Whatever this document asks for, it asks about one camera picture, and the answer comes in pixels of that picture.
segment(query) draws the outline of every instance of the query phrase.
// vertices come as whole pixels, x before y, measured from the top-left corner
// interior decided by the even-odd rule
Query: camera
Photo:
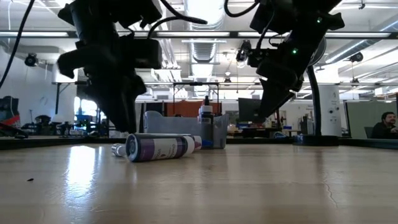
[[[28,67],[36,67],[39,64],[39,60],[37,59],[37,55],[35,53],[27,54],[25,58],[25,65]]]

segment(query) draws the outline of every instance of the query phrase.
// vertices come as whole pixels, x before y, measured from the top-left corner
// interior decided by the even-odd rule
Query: person
[[[394,126],[396,115],[393,112],[385,112],[381,116],[381,122],[372,130],[371,138],[374,139],[398,139],[398,129]]]

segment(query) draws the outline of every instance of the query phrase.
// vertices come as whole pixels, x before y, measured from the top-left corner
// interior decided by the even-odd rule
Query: white column
[[[341,137],[339,89],[336,85],[319,86],[322,116],[322,135]]]

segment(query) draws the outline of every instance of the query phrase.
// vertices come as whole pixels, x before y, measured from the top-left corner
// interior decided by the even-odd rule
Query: can cap
[[[192,154],[195,150],[195,141],[191,136],[184,136],[184,138],[187,140],[187,151],[185,152],[183,157],[186,157]]]
[[[201,149],[201,137],[200,136],[192,136],[192,138],[195,141],[194,150],[200,150]]]

